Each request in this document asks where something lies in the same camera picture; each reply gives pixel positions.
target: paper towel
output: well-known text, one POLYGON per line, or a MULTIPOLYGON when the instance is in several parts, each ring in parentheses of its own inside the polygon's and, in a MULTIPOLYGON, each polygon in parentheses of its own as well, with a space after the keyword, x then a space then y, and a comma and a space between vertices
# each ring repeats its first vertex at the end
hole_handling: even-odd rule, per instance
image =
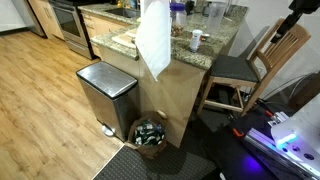
POLYGON ((142 21, 137 30, 136 45, 152 76, 158 75, 171 61, 171 29, 168 0, 142 0, 142 21))

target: blue light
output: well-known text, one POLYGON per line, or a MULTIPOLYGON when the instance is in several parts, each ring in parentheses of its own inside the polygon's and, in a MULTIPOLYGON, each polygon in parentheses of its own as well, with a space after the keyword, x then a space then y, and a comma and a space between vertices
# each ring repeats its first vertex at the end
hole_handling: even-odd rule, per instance
POLYGON ((291 140, 295 139, 296 137, 297 137, 296 134, 290 134, 290 135, 288 135, 288 136, 285 136, 284 138, 279 139, 279 140, 277 141, 277 145, 281 145, 281 144, 283 144, 283 143, 286 143, 286 142, 288 142, 288 141, 291 141, 291 140))

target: chair seat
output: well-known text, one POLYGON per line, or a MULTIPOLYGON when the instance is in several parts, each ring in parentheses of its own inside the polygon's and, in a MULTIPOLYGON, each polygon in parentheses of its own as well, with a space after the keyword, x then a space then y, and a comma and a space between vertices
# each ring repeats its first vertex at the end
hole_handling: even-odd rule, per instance
POLYGON ((259 82, 248 60, 225 55, 220 55, 214 61, 211 76, 259 82))

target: wooden cabinet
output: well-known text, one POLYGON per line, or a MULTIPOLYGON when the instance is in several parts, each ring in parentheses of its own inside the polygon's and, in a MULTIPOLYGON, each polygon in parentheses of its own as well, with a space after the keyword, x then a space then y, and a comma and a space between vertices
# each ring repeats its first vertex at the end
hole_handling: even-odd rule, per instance
POLYGON ((43 30, 48 38, 52 35, 64 39, 52 7, 47 0, 29 0, 43 30))
MULTIPOLYGON (((91 14, 84 11, 82 11, 82 17, 83 17, 84 24, 86 26, 89 38, 92 38, 94 36, 98 36, 101 34, 108 34, 110 32, 114 32, 129 26, 129 24, 127 23, 123 23, 120 21, 116 21, 107 17, 91 14)), ((91 42, 91 45, 92 45, 93 53, 96 56, 101 57, 101 53, 99 51, 98 45, 92 42, 91 42)))

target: oven handle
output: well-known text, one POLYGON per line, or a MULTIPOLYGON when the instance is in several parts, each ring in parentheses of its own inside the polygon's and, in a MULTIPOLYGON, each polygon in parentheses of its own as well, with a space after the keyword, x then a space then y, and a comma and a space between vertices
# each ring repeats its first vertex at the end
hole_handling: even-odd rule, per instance
POLYGON ((62 9, 60 7, 57 7, 57 6, 53 5, 53 4, 51 4, 51 5, 52 5, 53 8, 59 9, 59 10, 64 11, 64 12, 68 12, 68 13, 73 13, 74 12, 73 8, 63 7, 63 9, 62 9))

